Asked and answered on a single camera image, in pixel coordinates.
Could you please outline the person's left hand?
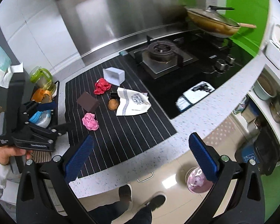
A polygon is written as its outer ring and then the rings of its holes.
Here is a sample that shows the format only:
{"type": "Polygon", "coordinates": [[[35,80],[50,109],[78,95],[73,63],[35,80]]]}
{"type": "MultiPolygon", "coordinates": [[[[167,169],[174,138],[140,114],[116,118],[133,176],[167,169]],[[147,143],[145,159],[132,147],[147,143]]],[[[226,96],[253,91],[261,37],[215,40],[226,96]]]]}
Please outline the person's left hand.
{"type": "Polygon", "coordinates": [[[0,164],[9,164],[9,158],[13,156],[25,156],[26,159],[32,158],[32,150],[20,149],[16,146],[2,146],[0,147],[0,164]]]}

